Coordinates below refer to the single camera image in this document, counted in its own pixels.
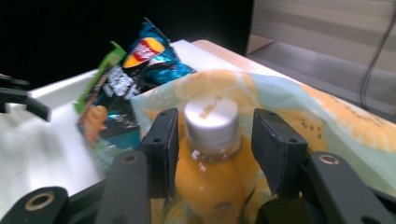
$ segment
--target bottle neck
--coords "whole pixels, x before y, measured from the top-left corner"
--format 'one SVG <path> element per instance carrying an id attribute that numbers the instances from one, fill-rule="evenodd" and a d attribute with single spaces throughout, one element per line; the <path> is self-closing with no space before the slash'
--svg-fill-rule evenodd
<path id="1" fill-rule="evenodd" d="M 207 162 L 224 162 L 234 158 L 240 151 L 241 136 L 235 138 L 235 140 L 224 148 L 207 149 L 199 148 L 189 141 L 187 138 L 187 144 L 191 152 L 191 156 L 196 161 L 207 161 Z"/>

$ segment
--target chip bag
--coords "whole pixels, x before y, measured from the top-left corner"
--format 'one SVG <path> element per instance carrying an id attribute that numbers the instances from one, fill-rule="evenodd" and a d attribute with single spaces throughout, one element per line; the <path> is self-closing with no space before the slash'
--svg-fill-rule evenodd
<path id="1" fill-rule="evenodd" d="M 169 39 L 148 19 L 128 54 L 117 63 L 103 64 L 95 84 L 76 104 L 82 109 L 78 128 L 93 149 L 106 174 L 113 159 L 140 143 L 140 127 L 129 100 L 141 92 L 191 73 L 172 48 Z"/>

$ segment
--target black cable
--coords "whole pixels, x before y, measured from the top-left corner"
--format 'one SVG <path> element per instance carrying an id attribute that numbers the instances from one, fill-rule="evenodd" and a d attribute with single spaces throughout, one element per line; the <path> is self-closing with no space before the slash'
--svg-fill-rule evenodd
<path id="1" fill-rule="evenodd" d="M 376 62 L 378 61 L 379 58 L 379 54 L 382 51 L 382 48 L 384 48 L 385 43 L 387 42 L 387 39 L 390 35 L 390 32 L 392 31 L 394 25 L 396 23 L 396 8 L 395 11 L 393 13 L 393 18 L 391 23 L 389 24 L 389 27 L 387 29 L 387 31 L 384 33 L 384 35 L 381 38 L 381 41 L 379 42 L 379 46 L 375 51 L 375 56 L 373 57 L 373 60 L 370 62 L 370 66 L 367 69 L 367 72 L 364 74 L 364 77 L 362 78 L 362 82 L 359 86 L 359 90 L 360 90 L 360 103 L 361 103 L 361 108 L 365 109 L 365 110 L 369 110 L 367 102 L 366 102 L 366 93 L 367 93 L 367 88 L 370 82 L 370 78 L 371 75 L 373 73 L 373 70 L 375 68 Z"/>

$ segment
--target chip bag logo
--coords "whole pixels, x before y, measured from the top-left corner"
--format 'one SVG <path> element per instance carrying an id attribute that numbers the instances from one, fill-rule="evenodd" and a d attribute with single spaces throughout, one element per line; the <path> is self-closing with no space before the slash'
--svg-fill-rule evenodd
<path id="1" fill-rule="evenodd" d="M 161 54 L 164 50 L 165 47 L 155 38 L 144 38 L 128 55 L 122 67 L 130 68 L 137 66 L 152 59 L 154 56 Z"/>

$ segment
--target orange juice bottle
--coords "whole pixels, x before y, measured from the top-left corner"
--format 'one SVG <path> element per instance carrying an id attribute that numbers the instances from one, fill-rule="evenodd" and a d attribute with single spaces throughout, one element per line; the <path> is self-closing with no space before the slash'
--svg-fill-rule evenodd
<path id="1" fill-rule="evenodd" d="M 239 223 L 260 168 L 250 140 L 240 133 L 236 102 L 220 95 L 203 95 L 186 104 L 184 115 L 178 192 L 199 222 Z"/>

